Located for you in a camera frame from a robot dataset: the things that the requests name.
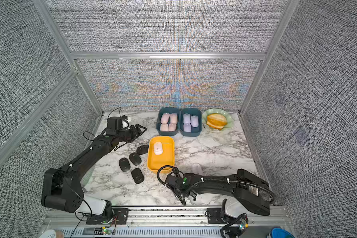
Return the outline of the white mouse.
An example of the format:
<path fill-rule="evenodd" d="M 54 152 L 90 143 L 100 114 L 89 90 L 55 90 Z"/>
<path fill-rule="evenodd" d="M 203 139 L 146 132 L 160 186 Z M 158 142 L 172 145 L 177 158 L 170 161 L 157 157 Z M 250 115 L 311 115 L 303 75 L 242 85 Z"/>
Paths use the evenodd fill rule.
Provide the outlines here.
<path fill-rule="evenodd" d="M 161 142 L 156 142 L 153 145 L 154 154 L 161 155 L 163 153 L 163 144 Z"/>
<path fill-rule="evenodd" d="M 197 174 L 197 175 L 201 175 L 201 176 L 204 175 L 203 170 L 202 170 L 202 166 L 199 163 L 193 163 L 191 165 L 191 171 L 194 174 Z"/>

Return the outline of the yellow storage box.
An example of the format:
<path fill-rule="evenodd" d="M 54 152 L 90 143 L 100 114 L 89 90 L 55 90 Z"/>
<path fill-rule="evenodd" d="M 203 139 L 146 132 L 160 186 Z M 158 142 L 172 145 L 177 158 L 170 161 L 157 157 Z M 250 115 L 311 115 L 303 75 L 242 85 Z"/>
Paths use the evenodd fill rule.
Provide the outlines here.
<path fill-rule="evenodd" d="M 159 150 L 162 151 L 159 155 L 155 154 L 156 143 L 158 143 Z M 147 167 L 150 171 L 156 173 L 165 165 L 175 165 L 175 142 L 169 136 L 153 137 L 149 142 Z"/>

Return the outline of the teal storage box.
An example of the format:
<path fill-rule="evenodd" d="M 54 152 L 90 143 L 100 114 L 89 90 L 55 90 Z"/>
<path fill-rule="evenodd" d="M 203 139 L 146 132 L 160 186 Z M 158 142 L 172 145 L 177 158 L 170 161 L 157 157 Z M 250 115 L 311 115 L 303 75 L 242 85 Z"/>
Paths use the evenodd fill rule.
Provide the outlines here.
<path fill-rule="evenodd" d="M 179 132 L 180 110 L 174 107 L 160 109 L 156 129 L 161 136 L 175 136 Z"/>
<path fill-rule="evenodd" d="M 190 115 L 197 115 L 199 118 L 199 127 L 193 128 L 191 127 L 191 132 L 184 132 L 183 130 L 183 114 L 190 114 Z M 197 137 L 201 134 L 203 124 L 202 124 L 202 113 L 199 109 L 197 108 L 184 108 L 180 111 L 180 117 L 179 117 L 179 130 L 183 136 L 189 136 L 189 137 Z"/>

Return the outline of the pink mouse with scroll wheel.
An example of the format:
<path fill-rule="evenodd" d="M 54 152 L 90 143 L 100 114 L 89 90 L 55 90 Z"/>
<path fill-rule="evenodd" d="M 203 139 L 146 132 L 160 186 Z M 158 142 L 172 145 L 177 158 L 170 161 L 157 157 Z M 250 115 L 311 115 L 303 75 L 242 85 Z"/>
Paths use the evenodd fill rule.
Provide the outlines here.
<path fill-rule="evenodd" d="M 170 114 L 170 123 L 171 124 L 177 124 L 178 123 L 178 115 L 177 115 L 177 113 L 171 113 Z"/>

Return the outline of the purple mouse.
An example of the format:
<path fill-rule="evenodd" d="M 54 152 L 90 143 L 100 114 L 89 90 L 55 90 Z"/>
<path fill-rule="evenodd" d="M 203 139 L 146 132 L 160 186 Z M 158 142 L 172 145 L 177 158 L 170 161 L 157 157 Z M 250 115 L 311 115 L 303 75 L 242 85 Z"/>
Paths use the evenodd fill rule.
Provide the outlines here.
<path fill-rule="evenodd" d="M 191 115 L 190 124 L 193 128 L 199 127 L 199 118 L 197 115 Z"/>
<path fill-rule="evenodd" d="M 191 132 L 191 124 L 184 124 L 183 130 L 184 132 Z"/>
<path fill-rule="evenodd" d="M 183 124 L 191 124 L 191 115 L 183 114 Z"/>

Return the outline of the purple mouse front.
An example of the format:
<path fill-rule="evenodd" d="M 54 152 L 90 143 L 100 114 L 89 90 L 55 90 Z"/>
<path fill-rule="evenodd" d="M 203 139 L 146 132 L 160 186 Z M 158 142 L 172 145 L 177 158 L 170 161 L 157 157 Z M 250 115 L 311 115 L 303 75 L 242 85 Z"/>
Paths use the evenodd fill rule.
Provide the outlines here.
<path fill-rule="evenodd" d="M 193 128 L 199 127 L 199 118 L 197 115 L 191 115 L 190 124 Z"/>

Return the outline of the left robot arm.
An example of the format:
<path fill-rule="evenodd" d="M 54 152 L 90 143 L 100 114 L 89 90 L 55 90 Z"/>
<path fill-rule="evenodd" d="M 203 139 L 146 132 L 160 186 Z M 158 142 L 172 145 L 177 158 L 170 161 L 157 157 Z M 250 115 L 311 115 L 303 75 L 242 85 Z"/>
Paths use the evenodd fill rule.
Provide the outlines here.
<path fill-rule="evenodd" d="M 107 127 L 77 157 L 58 169 L 44 173 L 41 205 L 68 213 L 101 215 L 107 201 L 85 196 L 81 180 L 104 156 L 123 145 L 132 143 L 147 131 L 139 124 L 130 125 L 127 116 L 109 117 Z"/>

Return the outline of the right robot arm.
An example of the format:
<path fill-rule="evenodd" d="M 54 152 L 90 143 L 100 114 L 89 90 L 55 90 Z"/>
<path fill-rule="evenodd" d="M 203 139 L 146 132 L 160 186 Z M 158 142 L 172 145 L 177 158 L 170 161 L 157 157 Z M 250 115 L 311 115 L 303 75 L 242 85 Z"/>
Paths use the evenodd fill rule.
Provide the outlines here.
<path fill-rule="evenodd" d="M 157 173 L 157 179 L 183 206 L 190 196 L 196 200 L 200 194 L 217 194 L 233 197 L 251 213 L 268 216 L 270 205 L 276 201 L 269 183 L 244 169 L 239 169 L 236 174 L 215 177 L 184 174 L 176 167 L 169 168 L 172 171 L 165 180 L 160 178 L 160 173 Z"/>

